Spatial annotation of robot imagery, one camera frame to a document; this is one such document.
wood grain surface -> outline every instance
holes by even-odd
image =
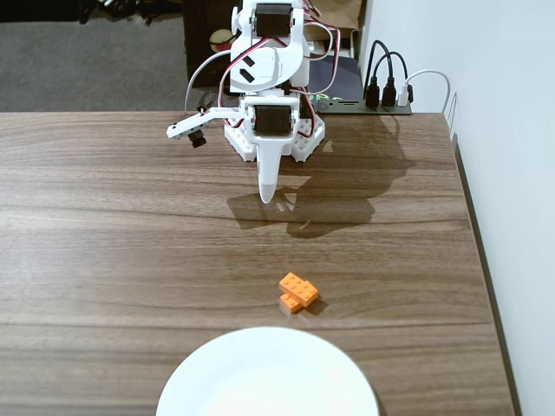
[[[154,415],[195,348],[257,325],[335,343],[382,416],[513,414],[441,115],[327,116],[268,205],[221,125],[166,138],[184,116],[0,114],[0,414]],[[291,318],[289,271],[322,294]]]

gray carpet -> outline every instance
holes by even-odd
[[[0,56],[0,111],[183,109],[180,16],[0,23]]]

white wall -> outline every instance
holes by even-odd
[[[409,72],[450,75],[453,133],[522,411],[554,415],[555,1],[373,0],[368,14],[369,45],[377,38],[401,52]],[[381,71],[381,87],[386,77]],[[413,85],[416,112],[441,110],[439,76],[422,75]]]

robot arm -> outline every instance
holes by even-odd
[[[304,13],[303,0],[244,0],[242,10],[233,11],[233,33],[240,29],[241,34],[232,44],[232,62],[225,72],[231,75],[231,91],[243,94],[239,107],[214,107],[167,129],[168,137],[186,134],[198,147],[206,143],[203,126],[228,120],[225,137],[244,161],[256,159],[258,188],[266,204],[276,189],[281,156],[305,161],[324,136],[323,123],[306,105],[308,100],[301,103],[309,80],[304,57],[310,53]]]

orange lego brick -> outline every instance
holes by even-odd
[[[318,290],[309,282],[289,273],[279,282],[279,288],[305,308],[318,298]]]
[[[286,315],[293,315],[296,314],[300,309],[303,308],[299,302],[293,299],[291,296],[286,295],[283,293],[279,297],[279,307]]]

